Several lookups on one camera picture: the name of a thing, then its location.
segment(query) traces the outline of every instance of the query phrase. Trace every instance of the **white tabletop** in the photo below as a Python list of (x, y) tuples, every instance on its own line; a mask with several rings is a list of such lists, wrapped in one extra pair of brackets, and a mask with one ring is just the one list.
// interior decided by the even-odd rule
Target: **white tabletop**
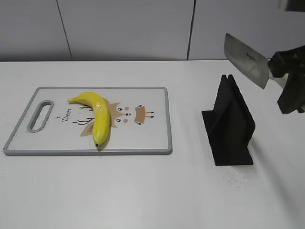
[[(233, 74), (256, 123), (253, 166), (216, 167), (201, 110)], [(305, 115), (283, 115), (228, 61), (2, 62), (0, 146), (39, 86), (164, 86), (168, 156), (5, 156), (1, 229), (294, 229), (305, 224)]]

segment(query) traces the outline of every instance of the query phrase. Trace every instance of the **deer illustration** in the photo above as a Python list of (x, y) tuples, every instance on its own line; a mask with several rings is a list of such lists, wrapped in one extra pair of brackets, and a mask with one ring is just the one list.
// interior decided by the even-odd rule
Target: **deer illustration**
[[(128, 117), (131, 116), (131, 113), (129, 113), (129, 107), (119, 107), (119, 103), (109, 103), (108, 100), (106, 100), (106, 103), (109, 108), (110, 116), (111, 116), (111, 127), (112, 128), (117, 128), (116, 123), (127, 123), (128, 122)], [(80, 109), (88, 109), (88, 111), (93, 111), (91, 107), (87, 105), (79, 106)], [(153, 111), (150, 112), (145, 112), (145, 106), (139, 105), (135, 108), (135, 119), (134, 122), (141, 125), (144, 124), (145, 118), (154, 118), (152, 115), (148, 114), (154, 114)], [(78, 125), (86, 125), (84, 128), (83, 132), (81, 133), (81, 136), (88, 136), (92, 134), (93, 130), (93, 124), (94, 124), (94, 117), (93, 118), (87, 118), (86, 120), (77, 120), (74, 123), (77, 123)]]

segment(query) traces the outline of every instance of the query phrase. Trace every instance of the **black knife holder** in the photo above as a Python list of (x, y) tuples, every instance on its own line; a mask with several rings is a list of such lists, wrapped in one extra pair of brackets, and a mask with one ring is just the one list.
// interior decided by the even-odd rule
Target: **black knife holder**
[(252, 165), (248, 143), (255, 122), (232, 75), (222, 75), (214, 109), (202, 111), (215, 165)]

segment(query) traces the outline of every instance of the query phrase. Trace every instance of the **banana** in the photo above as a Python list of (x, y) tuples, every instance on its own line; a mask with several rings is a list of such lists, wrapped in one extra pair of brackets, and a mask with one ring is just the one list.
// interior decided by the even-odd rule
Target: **banana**
[(96, 147), (101, 145), (107, 139), (110, 129), (110, 113), (105, 100), (94, 92), (83, 92), (75, 98), (68, 99), (68, 102), (88, 105), (93, 109), (93, 140)]

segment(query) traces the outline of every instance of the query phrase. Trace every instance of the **cleaver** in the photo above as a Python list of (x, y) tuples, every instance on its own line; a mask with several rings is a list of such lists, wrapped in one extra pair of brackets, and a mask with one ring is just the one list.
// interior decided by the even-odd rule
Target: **cleaver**
[[(285, 88), (288, 74), (281, 78), (274, 78), (269, 70), (267, 58), (228, 33), (224, 40), (224, 54), (243, 75), (260, 88), (264, 89), (269, 79)], [(301, 113), (305, 111), (305, 105), (298, 111)]]

